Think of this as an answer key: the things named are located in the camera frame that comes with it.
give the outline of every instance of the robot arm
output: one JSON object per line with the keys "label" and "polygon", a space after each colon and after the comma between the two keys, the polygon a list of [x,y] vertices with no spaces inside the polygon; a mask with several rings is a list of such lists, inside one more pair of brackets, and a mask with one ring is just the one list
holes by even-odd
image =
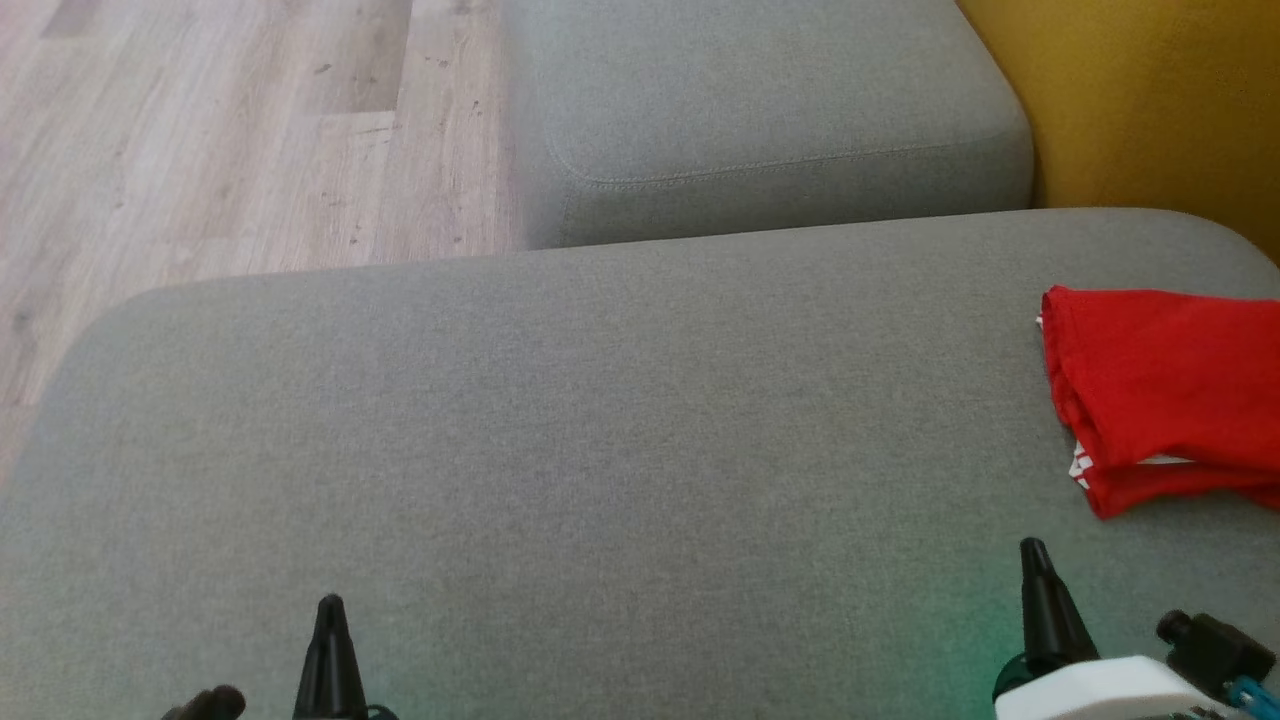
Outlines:
{"label": "robot arm", "polygon": [[997,720],[1280,720],[1261,682],[1275,653],[1208,615],[1175,610],[1156,633],[1167,665],[1143,656],[1101,660],[1048,550],[1021,542],[1023,642],[992,700]]}

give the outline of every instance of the white robot part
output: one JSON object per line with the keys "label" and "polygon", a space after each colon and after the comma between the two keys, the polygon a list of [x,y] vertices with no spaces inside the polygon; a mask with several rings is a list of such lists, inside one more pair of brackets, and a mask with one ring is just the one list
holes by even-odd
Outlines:
{"label": "white robot part", "polygon": [[1211,700],[1167,665],[1140,655],[1068,665],[996,698],[996,720],[1140,720],[1170,716],[1213,720],[1248,717]]}

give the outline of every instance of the gray fabric upholstery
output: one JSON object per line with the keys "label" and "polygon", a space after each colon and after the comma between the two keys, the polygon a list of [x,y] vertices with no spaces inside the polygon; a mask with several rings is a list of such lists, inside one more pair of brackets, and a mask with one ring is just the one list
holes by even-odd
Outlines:
{"label": "gray fabric upholstery", "polygon": [[1280,518],[1108,523],[1052,283],[1280,296],[1238,236],[1030,211],[212,282],[97,322],[0,500],[0,706],[288,717],[319,598],[401,717],[989,717],[1046,539],[1107,655],[1280,644]]}
{"label": "gray fabric upholstery", "polygon": [[1025,208],[1021,108],[951,0],[512,0],[538,246]]}

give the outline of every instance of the blue cable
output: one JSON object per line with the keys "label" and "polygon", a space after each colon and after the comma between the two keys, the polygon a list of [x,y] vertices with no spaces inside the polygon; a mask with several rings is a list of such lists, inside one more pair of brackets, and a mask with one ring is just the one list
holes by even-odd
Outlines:
{"label": "blue cable", "polygon": [[1280,701],[1253,678],[1240,678],[1226,691],[1233,707],[1248,712],[1257,720],[1280,720]]}

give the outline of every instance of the red cloth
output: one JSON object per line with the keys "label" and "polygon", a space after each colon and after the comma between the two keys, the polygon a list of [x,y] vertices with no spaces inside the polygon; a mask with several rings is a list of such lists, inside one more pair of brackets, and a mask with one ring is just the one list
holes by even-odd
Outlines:
{"label": "red cloth", "polygon": [[1100,518],[1220,488],[1280,510],[1280,301],[1055,286],[1041,318]]}

